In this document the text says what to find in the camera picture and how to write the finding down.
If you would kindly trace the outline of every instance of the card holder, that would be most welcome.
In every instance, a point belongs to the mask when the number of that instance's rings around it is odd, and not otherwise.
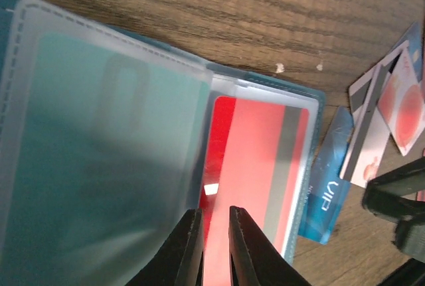
[[[20,274],[33,285],[128,281],[198,206],[219,95],[309,112],[280,250],[292,261],[322,92],[214,64],[41,0],[0,0],[0,18],[7,37],[0,40],[0,283],[16,285]],[[25,271],[24,257],[34,263]]]

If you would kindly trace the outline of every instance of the black magnetic stripe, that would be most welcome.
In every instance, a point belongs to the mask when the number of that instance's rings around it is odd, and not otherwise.
[[[394,60],[390,62],[389,64],[387,64],[386,66],[382,66],[381,69],[379,70],[377,82],[373,86],[372,96],[369,100],[369,103],[367,104],[363,122],[360,126],[360,130],[359,130],[359,133],[357,134],[357,138],[354,139],[355,145],[353,147],[353,150],[351,151],[350,161],[348,162],[347,168],[345,169],[343,179],[347,181],[352,180],[354,170],[357,165],[357,161],[359,160],[361,149],[363,148],[363,144],[365,143],[366,134],[369,131],[373,114],[378,104],[379,97],[381,96],[381,91],[385,83],[386,73],[387,72],[392,73],[399,58],[400,58],[400,55],[394,58]]]
[[[351,97],[350,97],[350,103],[351,103],[351,110],[353,113],[358,110],[366,100],[367,90],[369,89],[369,86],[371,85],[371,80],[369,79],[363,86],[361,86]]]
[[[301,108],[296,107],[285,108],[284,123],[280,133],[278,154],[276,155],[276,164],[264,218],[263,231],[271,242],[274,241],[278,233],[280,213],[282,212],[291,161],[294,155],[301,111]]]

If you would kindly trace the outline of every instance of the wood grain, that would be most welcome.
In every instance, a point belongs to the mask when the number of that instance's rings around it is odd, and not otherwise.
[[[221,64],[273,74],[326,92],[323,134],[347,88],[382,58],[424,0],[47,0],[96,21],[157,38]],[[323,70],[316,66],[323,63]],[[418,158],[390,141],[380,173]],[[295,267],[314,285],[376,285],[406,258],[390,243],[393,226],[362,210],[353,187],[329,245],[303,238]]]

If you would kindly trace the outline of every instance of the blue card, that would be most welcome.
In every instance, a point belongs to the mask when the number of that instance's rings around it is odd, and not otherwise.
[[[209,85],[58,34],[29,79],[0,284],[124,285],[185,211]]]
[[[346,108],[339,107],[311,168],[298,235],[321,244],[329,241],[351,186],[339,178],[339,172],[353,128],[353,117]]]

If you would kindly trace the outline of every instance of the white paint spot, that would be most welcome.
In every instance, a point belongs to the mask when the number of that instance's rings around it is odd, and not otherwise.
[[[278,62],[276,64],[276,73],[277,74],[280,74],[280,73],[282,73],[284,71],[285,71],[285,66],[281,62]]]
[[[218,183],[204,185],[205,195],[214,195],[218,192]]]
[[[414,51],[414,53],[413,53],[413,62],[417,62],[418,61],[418,59],[419,59],[419,50],[415,50]]]

